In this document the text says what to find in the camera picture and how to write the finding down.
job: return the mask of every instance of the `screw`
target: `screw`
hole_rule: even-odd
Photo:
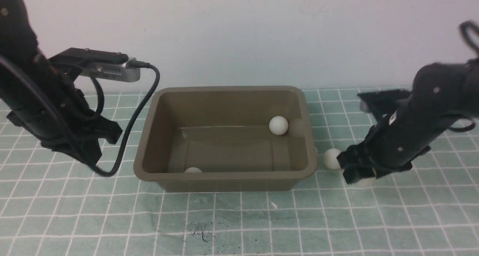
[[[34,57],[33,57],[33,62],[34,63],[38,63],[40,61],[40,55],[39,54],[36,54]]]

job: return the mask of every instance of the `green cutting mat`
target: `green cutting mat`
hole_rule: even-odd
[[[319,154],[366,135],[358,91],[305,91]],[[141,98],[107,94],[103,114],[125,128]],[[147,109],[113,178],[42,149],[7,113],[0,104],[0,255],[479,255],[477,129],[442,135],[412,171],[373,188],[345,186],[320,155],[288,192],[163,193],[133,174]],[[110,169],[118,146],[101,143]]]

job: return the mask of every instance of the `cable connector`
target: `cable connector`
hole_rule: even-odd
[[[143,62],[139,60],[130,60],[129,62],[127,62],[126,65],[133,68],[150,68],[151,66],[151,64],[147,62]]]

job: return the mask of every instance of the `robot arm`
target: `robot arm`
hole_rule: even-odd
[[[101,157],[98,140],[116,144],[122,134],[118,123],[101,116],[104,95],[96,77],[133,82],[139,68],[151,68],[156,80],[126,127],[120,151],[110,172],[96,166]],[[74,80],[88,75],[98,94],[91,110]],[[23,127],[41,146],[86,164],[101,176],[118,170],[128,135],[139,112],[159,82],[158,70],[122,53],[70,48],[50,59],[38,49],[23,0],[0,0],[0,98],[12,110],[7,118]]]
[[[461,25],[466,43],[478,52],[467,35],[472,22]],[[479,58],[465,64],[434,63],[421,68],[412,92],[386,91],[358,94],[378,123],[371,127],[363,142],[337,155],[344,178],[352,184],[366,178],[380,178],[412,168],[411,161],[430,150],[429,144],[445,130],[464,132],[474,128],[472,118],[479,116]],[[452,128],[460,119],[472,121],[465,128]]]

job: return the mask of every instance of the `plastic bin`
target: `plastic bin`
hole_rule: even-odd
[[[269,130],[274,116],[289,121],[284,135]],[[139,179],[168,192],[290,190],[315,169],[305,96],[284,86],[157,92],[134,162]]]

